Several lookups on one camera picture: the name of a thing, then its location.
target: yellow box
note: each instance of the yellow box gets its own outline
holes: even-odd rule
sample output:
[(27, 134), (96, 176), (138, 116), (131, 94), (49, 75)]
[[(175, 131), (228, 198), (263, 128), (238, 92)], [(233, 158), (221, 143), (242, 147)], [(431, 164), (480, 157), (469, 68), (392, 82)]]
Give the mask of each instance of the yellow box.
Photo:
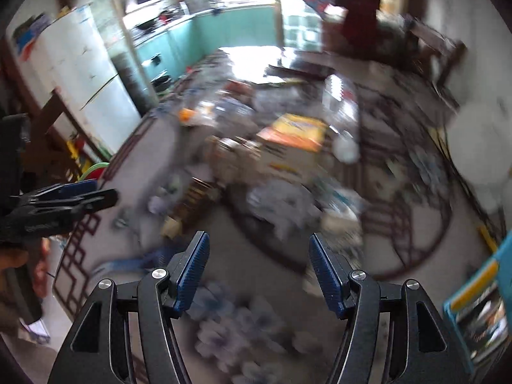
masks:
[(258, 170), (295, 183), (308, 183), (324, 143), (326, 125), (317, 119), (284, 114), (258, 133)]

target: refrigerator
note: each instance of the refrigerator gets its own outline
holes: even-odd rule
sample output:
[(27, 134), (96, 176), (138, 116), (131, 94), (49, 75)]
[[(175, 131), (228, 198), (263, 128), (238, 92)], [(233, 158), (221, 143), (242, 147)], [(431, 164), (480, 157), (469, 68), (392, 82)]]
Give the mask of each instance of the refrigerator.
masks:
[(44, 89), (55, 88), (88, 135), (115, 154), (141, 117), (114, 68), (89, 6), (57, 19), (29, 61)]

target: hand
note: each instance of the hand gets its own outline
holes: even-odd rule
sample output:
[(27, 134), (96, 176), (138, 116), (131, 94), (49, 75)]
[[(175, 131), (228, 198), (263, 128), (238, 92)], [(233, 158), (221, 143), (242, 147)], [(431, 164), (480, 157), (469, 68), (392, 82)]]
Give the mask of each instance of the hand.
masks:
[[(32, 273), (32, 288), (38, 297), (46, 297), (48, 294), (48, 262), (47, 257), (50, 253), (50, 240), (41, 239), (41, 259), (35, 266)], [(15, 248), (0, 250), (0, 271), (6, 268), (21, 267), (29, 259), (29, 253), (25, 250)]]

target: red garment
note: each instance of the red garment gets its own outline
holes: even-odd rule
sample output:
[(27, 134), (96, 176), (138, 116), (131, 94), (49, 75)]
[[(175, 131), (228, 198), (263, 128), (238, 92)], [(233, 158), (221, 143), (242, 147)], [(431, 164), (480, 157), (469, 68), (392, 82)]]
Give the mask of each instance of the red garment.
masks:
[(341, 34), (359, 49), (370, 49), (377, 40), (377, 10), (380, 0), (349, 0)]

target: silver screw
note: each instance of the silver screw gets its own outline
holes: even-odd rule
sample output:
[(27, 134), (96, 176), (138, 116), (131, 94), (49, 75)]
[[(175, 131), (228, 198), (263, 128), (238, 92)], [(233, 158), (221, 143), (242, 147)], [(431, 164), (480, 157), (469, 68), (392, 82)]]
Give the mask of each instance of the silver screw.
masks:
[(108, 289), (110, 286), (112, 286), (112, 282), (108, 278), (104, 278), (98, 283), (100, 289)]
[(407, 287), (409, 287), (411, 290), (418, 290), (419, 289), (419, 283), (416, 280), (407, 280), (405, 283)]
[(362, 270), (354, 270), (352, 272), (352, 278), (356, 280), (364, 280), (366, 278), (366, 273)]
[(151, 273), (153, 278), (162, 278), (165, 277), (167, 272), (163, 268), (157, 268), (156, 270)]

